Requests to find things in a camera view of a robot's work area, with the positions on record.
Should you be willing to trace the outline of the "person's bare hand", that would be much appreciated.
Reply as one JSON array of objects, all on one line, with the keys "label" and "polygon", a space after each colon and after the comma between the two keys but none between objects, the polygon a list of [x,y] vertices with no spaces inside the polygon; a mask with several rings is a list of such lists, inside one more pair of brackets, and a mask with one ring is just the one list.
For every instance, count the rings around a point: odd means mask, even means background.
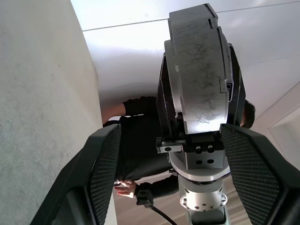
[{"label": "person's bare hand", "polygon": [[114,189],[116,190],[118,195],[128,198],[135,198],[135,191],[137,187],[138,184],[133,180],[122,180],[120,181],[120,184],[118,186],[114,187]]}]

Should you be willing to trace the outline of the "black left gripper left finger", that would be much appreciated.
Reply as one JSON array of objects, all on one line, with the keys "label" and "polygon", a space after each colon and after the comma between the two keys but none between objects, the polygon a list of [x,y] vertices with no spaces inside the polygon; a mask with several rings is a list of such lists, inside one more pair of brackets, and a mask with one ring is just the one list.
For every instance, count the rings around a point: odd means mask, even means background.
[{"label": "black left gripper left finger", "polygon": [[63,167],[30,225],[104,225],[115,182],[120,125],[97,130]]}]

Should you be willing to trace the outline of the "person in black shirt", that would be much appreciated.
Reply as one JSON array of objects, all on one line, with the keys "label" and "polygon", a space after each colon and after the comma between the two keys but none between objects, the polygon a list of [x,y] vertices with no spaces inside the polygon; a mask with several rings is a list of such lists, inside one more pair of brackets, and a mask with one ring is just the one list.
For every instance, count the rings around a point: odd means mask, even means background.
[{"label": "person in black shirt", "polygon": [[[120,150],[115,176],[115,186],[122,180],[137,181],[158,175],[172,168],[167,154],[159,154],[156,139],[161,137],[161,127],[156,97],[129,99],[102,111],[103,125],[119,124]],[[173,195],[179,190],[175,175],[153,182],[141,183],[135,191],[148,190],[154,198]]]}]

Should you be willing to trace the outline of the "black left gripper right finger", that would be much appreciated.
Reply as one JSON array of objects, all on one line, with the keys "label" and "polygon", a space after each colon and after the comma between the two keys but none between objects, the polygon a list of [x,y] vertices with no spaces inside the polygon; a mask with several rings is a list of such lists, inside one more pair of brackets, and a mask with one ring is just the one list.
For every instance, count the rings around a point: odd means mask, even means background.
[{"label": "black left gripper right finger", "polygon": [[252,225],[300,225],[300,171],[262,134],[230,124],[220,133]]}]

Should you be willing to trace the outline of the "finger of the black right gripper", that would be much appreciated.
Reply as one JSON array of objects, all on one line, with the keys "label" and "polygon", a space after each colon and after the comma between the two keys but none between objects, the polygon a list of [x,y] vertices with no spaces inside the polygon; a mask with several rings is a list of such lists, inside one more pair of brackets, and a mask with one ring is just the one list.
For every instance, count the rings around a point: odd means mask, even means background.
[{"label": "finger of the black right gripper", "polygon": [[241,68],[234,47],[228,44],[225,61],[226,86],[229,91],[227,124],[240,126],[246,99]]},{"label": "finger of the black right gripper", "polygon": [[160,69],[156,105],[162,136],[167,139],[183,139],[186,135],[182,114],[175,113],[165,55]]}]

